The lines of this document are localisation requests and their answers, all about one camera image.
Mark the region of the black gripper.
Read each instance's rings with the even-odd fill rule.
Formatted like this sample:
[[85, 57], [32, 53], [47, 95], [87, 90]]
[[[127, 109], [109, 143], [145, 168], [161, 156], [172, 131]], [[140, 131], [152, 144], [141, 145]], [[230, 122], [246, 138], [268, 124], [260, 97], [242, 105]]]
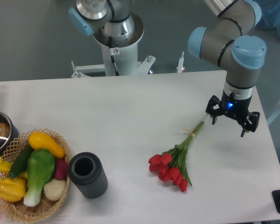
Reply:
[[216, 123], [217, 118], [222, 115], [236, 119], [242, 127], [240, 137], [243, 137], [245, 133], [255, 132], [259, 124], [260, 113], [249, 111], [251, 99], [251, 95], [244, 99], [237, 99], [234, 93], [226, 94], [223, 91], [221, 100], [215, 95], [210, 98], [206, 113], [212, 118], [213, 125]]

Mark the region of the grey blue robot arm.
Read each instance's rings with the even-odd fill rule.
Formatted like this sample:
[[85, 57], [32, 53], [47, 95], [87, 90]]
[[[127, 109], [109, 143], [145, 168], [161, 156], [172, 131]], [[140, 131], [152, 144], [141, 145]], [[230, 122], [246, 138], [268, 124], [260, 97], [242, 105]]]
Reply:
[[[197, 27], [188, 39], [193, 56], [215, 64], [227, 72], [221, 98], [213, 96], [206, 112], [236, 120], [242, 131], [254, 132], [260, 114], [248, 110], [261, 67], [266, 44], [249, 32], [261, 19], [261, 8], [252, 0], [208, 0], [219, 19], [214, 28]], [[75, 27], [100, 44], [107, 76], [135, 76], [148, 73], [138, 62], [138, 42], [144, 26], [130, 10], [127, 0], [78, 0], [68, 11]]]

